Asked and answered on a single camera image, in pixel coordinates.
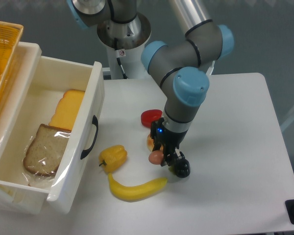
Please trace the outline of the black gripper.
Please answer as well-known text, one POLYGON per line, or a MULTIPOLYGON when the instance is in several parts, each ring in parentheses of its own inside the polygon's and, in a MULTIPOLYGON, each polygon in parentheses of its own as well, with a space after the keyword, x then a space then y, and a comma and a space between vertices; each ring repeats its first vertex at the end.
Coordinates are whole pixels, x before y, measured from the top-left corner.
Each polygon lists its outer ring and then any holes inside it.
POLYGON ((175 162, 185 159, 184 154, 179 150, 187 131, 173 132, 164 126, 163 117, 151 123, 150 137, 153 139, 152 151, 161 150, 163 147, 163 159, 160 166, 172 166, 175 162))

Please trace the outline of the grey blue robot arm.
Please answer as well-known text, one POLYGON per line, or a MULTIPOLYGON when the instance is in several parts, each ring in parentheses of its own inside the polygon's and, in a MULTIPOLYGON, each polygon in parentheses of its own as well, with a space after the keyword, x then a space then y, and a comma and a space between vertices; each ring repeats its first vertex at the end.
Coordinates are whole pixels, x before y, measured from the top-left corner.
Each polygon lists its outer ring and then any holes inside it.
POLYGON ((111 78, 138 78, 147 72, 167 97, 162 117, 151 125, 158 163, 187 166, 180 151, 190 125, 206 98, 209 79, 199 68, 231 53, 234 38, 225 25, 216 25, 201 0, 172 0, 185 41, 170 47, 149 43, 151 26, 134 0, 70 0, 75 20, 84 28, 97 27, 107 51, 111 78))

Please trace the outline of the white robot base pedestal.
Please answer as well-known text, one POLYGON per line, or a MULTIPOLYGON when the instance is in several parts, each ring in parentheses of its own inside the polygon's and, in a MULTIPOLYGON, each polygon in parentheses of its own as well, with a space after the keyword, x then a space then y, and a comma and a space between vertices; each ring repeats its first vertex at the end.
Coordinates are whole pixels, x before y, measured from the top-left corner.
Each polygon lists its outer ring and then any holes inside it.
POLYGON ((115 50, 106 47, 111 79, 144 79, 149 77, 141 62, 144 49, 145 44, 133 49, 115 50))

